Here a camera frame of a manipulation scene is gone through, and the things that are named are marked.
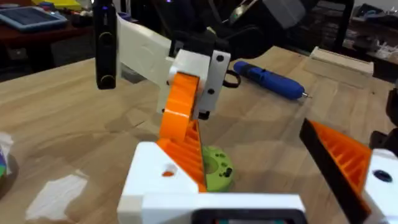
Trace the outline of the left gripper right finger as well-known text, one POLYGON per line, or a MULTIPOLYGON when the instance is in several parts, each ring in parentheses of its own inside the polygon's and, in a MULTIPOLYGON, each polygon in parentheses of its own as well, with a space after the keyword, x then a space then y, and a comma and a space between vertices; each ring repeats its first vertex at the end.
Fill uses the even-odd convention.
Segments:
POLYGON ((397 130, 375 131, 371 147, 304 119, 300 139, 350 223, 397 223, 397 130))

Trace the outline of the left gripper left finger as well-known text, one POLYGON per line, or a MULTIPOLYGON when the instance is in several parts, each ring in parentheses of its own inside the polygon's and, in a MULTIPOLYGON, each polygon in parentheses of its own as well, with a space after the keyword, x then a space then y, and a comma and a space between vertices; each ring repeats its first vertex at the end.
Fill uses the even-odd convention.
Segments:
POLYGON ((190 223, 183 199, 198 193, 197 183, 154 142, 134 152, 117 207, 119 223, 190 223))

